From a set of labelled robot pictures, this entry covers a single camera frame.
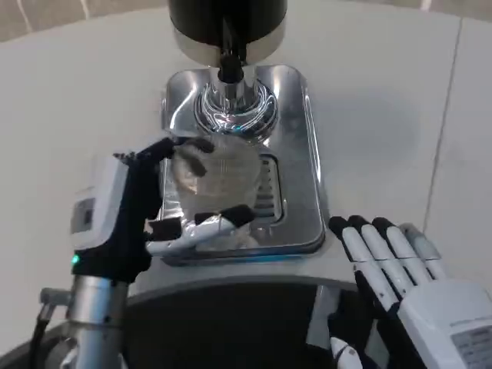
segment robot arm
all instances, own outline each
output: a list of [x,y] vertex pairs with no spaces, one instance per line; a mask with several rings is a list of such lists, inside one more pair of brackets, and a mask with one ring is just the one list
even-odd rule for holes
[[[66,306],[65,339],[45,362],[46,368],[120,369],[121,319],[128,286],[150,267],[152,256],[192,248],[254,219],[246,205],[180,218],[150,221],[162,204],[159,164],[172,158],[177,145],[194,145],[210,153],[203,138],[168,136],[143,150],[106,158],[95,185],[82,191],[71,219],[74,281],[71,291],[42,291],[42,312],[32,339],[30,368],[37,367],[37,348],[56,306]],[[195,157],[184,158],[197,175],[206,173]]]
[[[384,218],[370,224],[352,216],[333,217],[329,227],[341,240],[359,293],[400,367],[492,367],[488,293],[477,284],[448,279],[436,248],[413,225],[397,227]],[[332,344],[338,367],[362,367],[360,361],[352,364],[348,344]]]

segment white tabletop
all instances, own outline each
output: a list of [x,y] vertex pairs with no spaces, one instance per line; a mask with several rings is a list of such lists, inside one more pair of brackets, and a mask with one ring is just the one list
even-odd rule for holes
[[[459,19],[324,0],[289,6],[284,44],[265,63],[307,78],[331,213],[422,227]],[[70,286],[72,194],[89,160],[159,133],[165,82],[197,67],[175,47],[166,8],[0,45],[0,353],[28,339],[41,287]],[[133,292],[273,277],[352,281],[336,241],[303,261],[190,269],[154,260]]]
[[427,234],[453,275],[492,291],[492,25],[463,20]]

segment espresso machine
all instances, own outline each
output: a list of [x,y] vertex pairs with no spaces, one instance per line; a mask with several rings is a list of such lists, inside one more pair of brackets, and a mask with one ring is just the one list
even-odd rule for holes
[[[327,203],[306,81],[286,65],[255,65],[281,44],[287,11],[287,0],[169,0],[179,48],[208,68],[169,80],[163,129],[237,135],[262,162],[253,245],[196,248],[163,258],[170,265],[297,258],[323,244]],[[163,163],[160,219],[182,216],[170,167]]]

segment stainless steel base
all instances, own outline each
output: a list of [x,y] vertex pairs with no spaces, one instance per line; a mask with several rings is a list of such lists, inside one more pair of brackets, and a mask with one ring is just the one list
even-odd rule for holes
[[[284,65],[258,67],[257,74],[274,92],[279,114],[270,136],[256,144],[264,159],[255,207],[258,219],[251,225],[258,244],[229,251],[189,251],[165,258],[168,264],[271,260],[313,253],[324,241],[327,202],[320,192],[321,169],[304,77]],[[207,69],[182,71],[171,78],[163,101],[163,128],[177,135],[202,133],[194,103],[209,79]],[[169,167],[165,161],[160,218],[182,215]]]

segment glass cup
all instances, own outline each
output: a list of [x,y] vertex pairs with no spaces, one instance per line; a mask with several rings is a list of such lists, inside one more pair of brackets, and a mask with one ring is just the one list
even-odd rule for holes
[[[171,163],[181,209],[187,220],[199,213],[219,212],[240,204],[254,207],[260,184],[261,159],[256,148],[239,137],[212,134],[214,152],[205,154],[191,145],[176,147]],[[197,176],[186,158],[196,157],[206,169]],[[247,248],[254,244],[250,225],[197,245],[199,251],[223,251]]]

